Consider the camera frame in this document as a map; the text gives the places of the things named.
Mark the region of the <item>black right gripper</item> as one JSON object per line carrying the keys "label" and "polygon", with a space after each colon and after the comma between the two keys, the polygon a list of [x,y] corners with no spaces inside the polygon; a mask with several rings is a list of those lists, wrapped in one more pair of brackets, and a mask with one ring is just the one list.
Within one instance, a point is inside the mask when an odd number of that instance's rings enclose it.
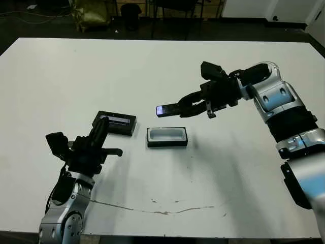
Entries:
{"label": "black right gripper", "polygon": [[187,118],[204,113],[207,109],[209,118],[216,117],[215,111],[234,107],[240,100],[240,88],[236,78],[218,78],[200,85],[201,91],[195,91],[181,98],[178,102],[180,117]]}

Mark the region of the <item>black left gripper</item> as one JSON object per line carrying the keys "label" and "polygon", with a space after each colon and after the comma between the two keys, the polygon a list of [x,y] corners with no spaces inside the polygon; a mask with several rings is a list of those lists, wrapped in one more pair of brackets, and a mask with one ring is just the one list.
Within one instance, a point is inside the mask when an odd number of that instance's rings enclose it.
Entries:
{"label": "black left gripper", "polygon": [[121,157],[119,148],[103,148],[109,129],[109,118],[98,118],[92,124],[89,136],[78,136],[71,147],[68,171],[94,176],[99,174],[108,155]]}

